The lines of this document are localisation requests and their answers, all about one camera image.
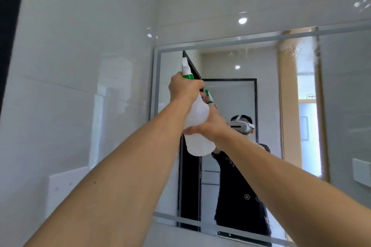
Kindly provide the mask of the white wall socket plate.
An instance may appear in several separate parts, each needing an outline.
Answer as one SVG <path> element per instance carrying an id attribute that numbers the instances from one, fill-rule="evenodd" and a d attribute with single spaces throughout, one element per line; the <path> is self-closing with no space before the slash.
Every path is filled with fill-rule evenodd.
<path id="1" fill-rule="evenodd" d="M 48 177 L 45 218 L 52 214 L 88 172 L 88 167 L 81 167 Z"/>

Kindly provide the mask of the person's right hand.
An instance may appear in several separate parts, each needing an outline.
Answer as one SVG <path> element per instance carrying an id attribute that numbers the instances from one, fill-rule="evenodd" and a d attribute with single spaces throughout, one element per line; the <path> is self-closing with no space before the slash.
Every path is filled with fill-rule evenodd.
<path id="1" fill-rule="evenodd" d="M 217 145 L 218 139 L 222 138 L 223 134 L 225 134 L 230 127 L 225 119 L 220 115 L 216 105 L 207 104 L 207 106 L 209 108 L 208 117 L 204 123 L 199 125 L 204 125 L 206 128 L 206 133 L 202 136 Z"/>

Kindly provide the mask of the person's right forearm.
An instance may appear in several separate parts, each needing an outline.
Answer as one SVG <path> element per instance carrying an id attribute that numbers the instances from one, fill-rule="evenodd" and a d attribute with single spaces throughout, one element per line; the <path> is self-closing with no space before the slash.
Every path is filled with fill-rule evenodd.
<path id="1" fill-rule="evenodd" d="M 216 138 L 297 247 L 371 247 L 371 210 L 226 129 Z"/>

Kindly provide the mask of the white spray bottle green collar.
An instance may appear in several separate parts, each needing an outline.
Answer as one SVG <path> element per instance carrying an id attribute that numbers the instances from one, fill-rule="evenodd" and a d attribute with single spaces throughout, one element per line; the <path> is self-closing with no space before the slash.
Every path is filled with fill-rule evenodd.
<path id="1" fill-rule="evenodd" d="M 194 80 L 188 58 L 182 58 L 182 75 L 184 78 Z M 206 121 L 209 115 L 209 106 L 203 101 L 198 92 L 198 97 L 192 104 L 190 112 L 185 122 L 185 128 L 198 126 Z M 215 144 L 201 134 L 185 135 L 185 143 L 188 152 L 193 156 L 206 156 L 214 151 Z"/>

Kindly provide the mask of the person's left forearm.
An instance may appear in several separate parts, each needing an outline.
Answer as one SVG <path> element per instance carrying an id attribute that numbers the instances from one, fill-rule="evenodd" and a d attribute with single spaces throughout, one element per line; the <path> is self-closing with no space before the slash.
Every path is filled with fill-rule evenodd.
<path id="1" fill-rule="evenodd" d="M 141 247 L 169 179 L 188 98 L 172 100 L 91 170 L 23 247 Z"/>

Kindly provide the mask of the frosted-edge wall mirror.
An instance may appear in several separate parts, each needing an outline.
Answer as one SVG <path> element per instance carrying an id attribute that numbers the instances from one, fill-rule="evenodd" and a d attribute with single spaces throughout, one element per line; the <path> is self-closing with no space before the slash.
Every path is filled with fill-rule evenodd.
<path id="1" fill-rule="evenodd" d="M 189 42 L 154 50 L 150 118 L 188 62 L 226 122 L 371 209 L 371 22 Z M 182 136 L 154 221 L 169 246 L 296 247 L 224 153 Z"/>

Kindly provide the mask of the person's left hand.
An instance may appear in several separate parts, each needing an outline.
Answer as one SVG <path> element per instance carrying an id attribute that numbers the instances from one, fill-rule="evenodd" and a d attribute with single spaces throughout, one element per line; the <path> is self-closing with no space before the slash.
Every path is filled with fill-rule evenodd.
<path id="1" fill-rule="evenodd" d="M 182 72 L 171 77 L 169 84 L 170 103 L 180 103 L 188 108 L 196 101 L 199 92 L 194 88 L 194 80 L 183 77 Z"/>

